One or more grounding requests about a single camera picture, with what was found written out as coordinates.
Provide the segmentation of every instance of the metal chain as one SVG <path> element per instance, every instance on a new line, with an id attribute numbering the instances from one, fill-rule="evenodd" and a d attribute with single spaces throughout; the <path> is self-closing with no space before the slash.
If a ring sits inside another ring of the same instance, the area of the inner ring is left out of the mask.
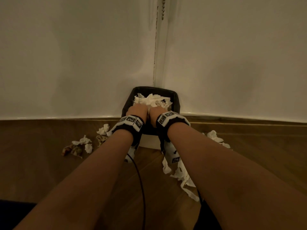
<path id="1" fill-rule="evenodd" d="M 162 20 L 164 19 L 165 0 L 162 0 Z"/>

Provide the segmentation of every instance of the wooden floor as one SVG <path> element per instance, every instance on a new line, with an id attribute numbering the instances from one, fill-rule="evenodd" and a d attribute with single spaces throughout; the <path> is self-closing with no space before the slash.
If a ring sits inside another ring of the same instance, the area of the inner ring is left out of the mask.
<path id="1" fill-rule="evenodd" d="M 306 125 L 194 118 L 190 122 L 200 132 L 216 130 L 233 150 L 307 195 Z M 83 135 L 97 147 L 96 131 L 104 123 L 113 126 L 116 121 L 1 121 L 0 199 L 39 202 L 82 162 L 72 155 L 63 158 L 62 148 Z M 187 196 L 177 180 L 163 174 L 162 160 L 159 151 L 147 148 L 139 148 L 135 157 L 146 196 L 146 229 L 192 229 L 200 204 Z M 142 215 L 138 176 L 133 164 L 123 163 L 97 228 L 140 229 Z"/>

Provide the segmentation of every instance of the white wall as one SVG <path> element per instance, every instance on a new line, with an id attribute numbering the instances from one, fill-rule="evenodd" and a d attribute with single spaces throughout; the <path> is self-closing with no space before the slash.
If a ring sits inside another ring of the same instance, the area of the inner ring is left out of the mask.
<path id="1" fill-rule="evenodd" d="M 153 84 L 157 0 L 1 0 L 0 119 L 120 116 Z"/>
<path id="2" fill-rule="evenodd" d="M 307 122 L 307 0 L 170 2 L 162 87 L 183 114 Z"/>

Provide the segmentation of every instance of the skin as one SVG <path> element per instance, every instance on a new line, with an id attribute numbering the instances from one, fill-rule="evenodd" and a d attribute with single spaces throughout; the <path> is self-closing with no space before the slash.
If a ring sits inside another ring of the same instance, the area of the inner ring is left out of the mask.
<path id="1" fill-rule="evenodd" d="M 146 121 L 147 111 L 135 104 L 127 115 Z M 164 112 L 150 109 L 154 127 Z M 269 171 L 184 123 L 171 125 L 168 136 L 223 229 L 307 228 L 307 197 Z M 116 131 L 16 229 L 93 229 L 132 141 L 130 132 Z"/>

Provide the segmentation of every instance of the wrist strap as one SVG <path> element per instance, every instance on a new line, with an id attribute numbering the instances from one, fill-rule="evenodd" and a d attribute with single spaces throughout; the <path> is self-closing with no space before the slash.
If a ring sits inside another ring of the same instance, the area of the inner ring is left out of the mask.
<path id="1" fill-rule="evenodd" d="M 125 129 L 133 135 L 132 146 L 135 146 L 140 142 L 142 136 L 144 121 L 136 115 L 128 115 L 122 117 L 117 124 L 111 129 L 111 132 L 114 133 L 119 129 Z"/>
<path id="2" fill-rule="evenodd" d="M 173 111 L 165 112 L 157 118 L 156 127 L 157 127 L 157 132 L 158 132 L 158 136 L 159 136 L 161 145 L 162 144 L 164 145 L 164 142 L 162 142 L 163 140 L 165 140 L 166 142 L 170 142 L 170 139 L 167 136 L 167 131 L 169 130 L 169 127 L 173 123 L 178 123 L 178 122 L 185 123 L 191 126 L 191 124 L 185 117 Z"/>

